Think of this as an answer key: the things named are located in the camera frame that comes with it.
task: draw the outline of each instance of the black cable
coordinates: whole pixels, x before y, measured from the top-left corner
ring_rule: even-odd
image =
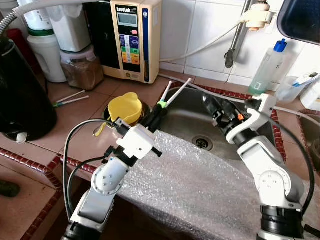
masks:
[[[105,156],[100,156],[100,157],[95,157],[95,158],[83,161],[78,166],[76,166],[75,169],[70,174],[69,180],[68,180],[68,185],[67,185],[67,195],[66,195],[67,196],[67,200],[66,201],[68,202],[69,208],[71,210],[71,214],[73,214],[73,212],[74,212],[74,206],[72,204],[72,199],[71,199],[72,198],[72,181],[73,181],[77,171],[79,169],[81,169],[84,165],[88,164],[88,163],[95,162],[95,161],[101,161],[101,160],[103,160],[105,158],[106,158]]]
[[[271,117],[269,117],[267,114],[265,114],[264,112],[260,112],[255,110],[257,113],[259,113],[261,116],[263,116],[264,118],[266,118],[271,124],[277,126],[279,129],[283,130],[286,134],[288,134],[295,142],[296,144],[299,146],[305,163],[308,167],[308,172],[309,172],[309,180],[310,180],[310,188],[309,188],[309,192],[308,195],[305,199],[304,205],[302,207],[302,216],[306,213],[309,204],[311,202],[311,199],[314,195],[314,191],[315,191],[315,173],[312,167],[312,162],[311,159],[309,158],[309,155],[307,154],[305,147],[302,145],[302,143],[299,141],[299,139],[289,130],[287,129],[285,126],[281,125],[280,123],[275,122]]]
[[[68,204],[68,198],[67,198],[67,192],[68,192],[68,179],[67,179],[67,159],[68,159],[68,149],[69,149],[69,143],[71,140],[72,135],[83,125],[89,124],[89,123],[108,123],[113,125],[113,122],[105,120],[105,119],[90,119],[87,121],[83,121],[80,124],[78,124],[77,126],[75,126],[69,133],[68,137],[66,138],[65,141],[65,146],[64,146],[64,154],[63,154],[63,162],[62,162],[62,186],[63,186],[63,197],[64,197],[64,205],[65,205],[65,210],[66,210],[66,215],[68,217],[68,220],[70,220],[71,215],[72,215],[72,211],[69,208],[69,204]]]

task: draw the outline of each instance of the clear plastic bottle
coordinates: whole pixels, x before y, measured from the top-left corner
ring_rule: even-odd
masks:
[[[267,90],[269,83],[276,79],[283,78],[282,75],[285,74],[285,72],[281,72],[280,66],[284,59],[286,46],[286,40],[282,39],[276,42],[274,48],[268,49],[249,86],[249,93],[263,94]]]

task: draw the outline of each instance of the stainless steel sink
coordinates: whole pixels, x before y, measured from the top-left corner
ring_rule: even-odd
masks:
[[[318,115],[310,115],[313,119],[320,122],[320,116]],[[320,128],[310,122],[309,120],[306,120],[304,118],[300,119],[302,130],[304,132],[304,136],[306,139],[307,146],[310,150],[313,165],[317,171],[320,171],[320,158],[319,153],[316,153],[315,148],[313,147],[313,143],[315,140],[320,138]]]
[[[179,88],[171,89],[167,94],[169,99]],[[199,148],[208,150],[224,160],[241,160],[237,147],[229,144],[218,127],[213,126],[203,101],[203,93],[192,88],[185,88],[168,108],[159,130],[186,140]],[[235,103],[244,110],[244,104]],[[266,123],[259,133],[265,135],[275,144],[272,126]]]

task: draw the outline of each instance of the white hose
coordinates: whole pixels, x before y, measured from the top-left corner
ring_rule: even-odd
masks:
[[[212,45],[213,43],[215,43],[216,41],[220,40],[221,38],[223,38],[225,35],[227,35],[228,33],[230,33],[234,28],[236,28],[239,24],[241,24],[242,22],[239,20],[236,22],[236,24],[234,24],[231,28],[229,28],[227,31],[225,31],[224,33],[222,33],[221,35],[215,37],[214,39],[210,40],[209,42],[207,42],[205,45],[198,47],[197,49],[188,52],[182,56],[177,56],[177,57],[172,57],[172,58],[164,58],[164,59],[160,59],[160,62],[170,62],[170,61],[174,61],[174,60],[178,60],[178,59],[184,59],[187,58],[191,55],[194,55],[208,47],[210,47],[210,45]]]
[[[176,78],[176,77],[173,77],[173,76],[169,76],[169,75],[165,75],[165,74],[159,74],[159,76],[163,77],[163,78],[166,78],[166,79],[174,80],[174,81],[177,81],[177,82],[180,82],[180,83],[186,83],[186,81],[184,81],[182,79],[179,79],[179,78]],[[193,87],[193,88],[195,88],[195,89],[197,89],[197,90],[199,90],[199,91],[202,91],[202,92],[204,92],[206,94],[209,94],[209,95],[221,98],[221,99],[226,99],[226,100],[229,100],[229,101],[242,103],[242,104],[245,103],[244,100],[241,100],[241,99],[238,99],[238,98],[224,96],[224,95],[221,95],[221,94],[218,94],[218,93],[214,93],[214,92],[205,90],[202,87],[199,87],[199,86],[194,85],[192,83],[189,83],[188,85]],[[290,110],[290,109],[287,109],[287,108],[284,108],[284,107],[280,107],[280,106],[275,106],[274,109],[278,110],[278,111],[286,112],[286,113],[289,113],[289,114],[294,114],[294,115],[300,116],[300,117],[302,117],[302,118],[304,118],[306,120],[309,120],[310,122],[314,123],[315,125],[317,125],[320,128],[320,122],[316,121],[312,117],[310,117],[310,116],[308,116],[306,114],[303,114],[303,113],[301,113],[299,111]]]
[[[13,9],[15,15],[19,18],[23,14],[37,9],[43,9],[47,7],[59,6],[59,5],[70,5],[70,4],[84,4],[98,2],[99,0],[41,0],[28,3],[23,6],[18,6]]]

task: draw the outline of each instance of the white tile wall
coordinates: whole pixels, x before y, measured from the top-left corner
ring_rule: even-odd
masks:
[[[276,14],[284,0],[268,0]],[[207,43],[238,20],[245,0],[163,0],[160,58],[184,55]],[[277,28],[277,15],[272,24],[257,32],[248,32],[232,68],[225,68],[224,55],[231,46],[234,32],[216,44],[187,59],[162,62],[163,69],[203,78],[250,85],[266,51],[282,38]],[[282,68],[288,76],[308,71],[320,72],[320,46],[286,38]],[[276,89],[280,79],[270,84]]]

